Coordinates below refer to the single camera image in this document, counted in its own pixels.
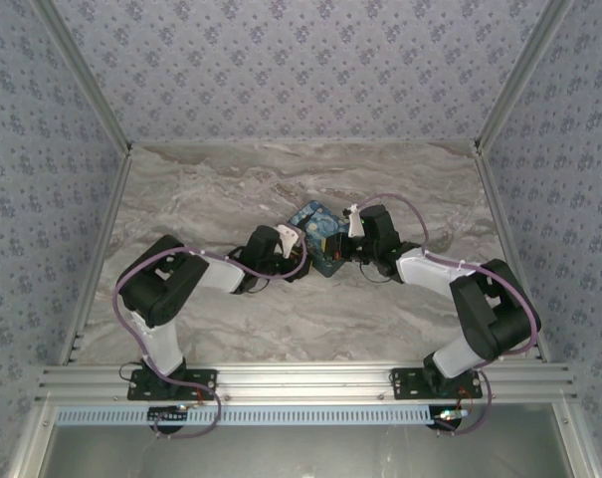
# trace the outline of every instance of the metal bracket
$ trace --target metal bracket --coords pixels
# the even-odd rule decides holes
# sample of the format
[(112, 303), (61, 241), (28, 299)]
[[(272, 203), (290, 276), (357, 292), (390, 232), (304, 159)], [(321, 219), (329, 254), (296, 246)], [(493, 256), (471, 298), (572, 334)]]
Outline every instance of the metal bracket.
[[(218, 376), (218, 371), (213, 368), (185, 368), (174, 378), (199, 383), (216, 390)], [(214, 399), (211, 393), (198, 388), (168, 384), (152, 370), (146, 368), (135, 370), (130, 376), (127, 398), (130, 401), (212, 401)]]
[(393, 397), (396, 400), (423, 400), (423, 399), (460, 399), (467, 398), (460, 392), (463, 388), (471, 394), (472, 398), (482, 398), (482, 387), (477, 372), (463, 373), (457, 377), (454, 388), (448, 394), (441, 396), (436, 393), (424, 376), (424, 369), (419, 368), (393, 368), (390, 374), (393, 386)]

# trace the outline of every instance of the marble surface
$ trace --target marble surface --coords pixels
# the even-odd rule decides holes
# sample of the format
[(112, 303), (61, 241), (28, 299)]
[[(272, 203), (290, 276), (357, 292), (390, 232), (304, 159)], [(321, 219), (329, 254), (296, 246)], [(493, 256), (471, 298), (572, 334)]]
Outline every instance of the marble surface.
[[(229, 252), (259, 224), (275, 225), (311, 199), (334, 212), (376, 192), (400, 192), (423, 213), (431, 249), (455, 258), (502, 257), (474, 159), (419, 143), (219, 144), (136, 147), (78, 361), (139, 356), (110, 294), (121, 271), (161, 235)], [(416, 218), (385, 203), (403, 240)], [(371, 278), (380, 277), (372, 268)], [(357, 265), (317, 271), (261, 293), (195, 290), (178, 317), (190, 362), (422, 359), (459, 333), (453, 303), (419, 287), (373, 284)]]

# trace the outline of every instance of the patterned wallpaper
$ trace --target patterned wallpaper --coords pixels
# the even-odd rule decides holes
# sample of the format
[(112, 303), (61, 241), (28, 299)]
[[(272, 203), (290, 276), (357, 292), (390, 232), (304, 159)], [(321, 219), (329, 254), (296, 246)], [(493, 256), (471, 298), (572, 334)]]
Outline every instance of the patterned wallpaper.
[(489, 154), (555, 359), (602, 448), (602, 0), (577, 0)]
[(118, 158), (28, 0), (0, 2), (0, 476), (59, 358)]
[(131, 141), (476, 137), (545, 0), (56, 0)]

